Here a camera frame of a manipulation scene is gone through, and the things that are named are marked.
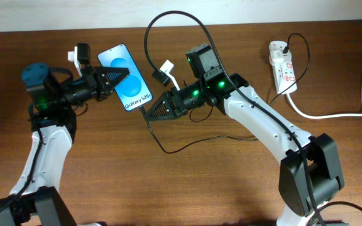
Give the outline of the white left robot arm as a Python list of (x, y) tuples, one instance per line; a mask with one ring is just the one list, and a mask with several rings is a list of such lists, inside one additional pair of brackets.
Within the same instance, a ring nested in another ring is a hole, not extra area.
[(75, 225), (59, 195), (65, 158), (77, 129), (74, 107), (108, 98), (130, 75), (127, 68), (86, 66), (77, 80), (66, 68), (28, 65), (21, 74), (32, 102), (28, 107), (32, 146), (9, 196), (0, 199), (0, 225), (22, 225), (39, 216), (42, 225)]

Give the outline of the blue Galaxy smartphone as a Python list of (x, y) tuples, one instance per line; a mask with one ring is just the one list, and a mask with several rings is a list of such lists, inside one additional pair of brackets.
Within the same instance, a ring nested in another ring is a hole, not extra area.
[(97, 59), (103, 67), (129, 70), (129, 75), (115, 87), (126, 111), (131, 111), (153, 100), (153, 95), (125, 44), (99, 53)]

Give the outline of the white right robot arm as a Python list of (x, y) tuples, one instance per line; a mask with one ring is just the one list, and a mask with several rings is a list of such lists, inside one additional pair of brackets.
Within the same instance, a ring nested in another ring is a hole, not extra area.
[(251, 132), (280, 165), (279, 193), (285, 209), (277, 225), (325, 225), (321, 210), (344, 188), (336, 143), (296, 127), (257, 96), (237, 73), (226, 75), (208, 44), (186, 53), (197, 81), (172, 88), (144, 112), (147, 122), (173, 120), (204, 104), (217, 107)]

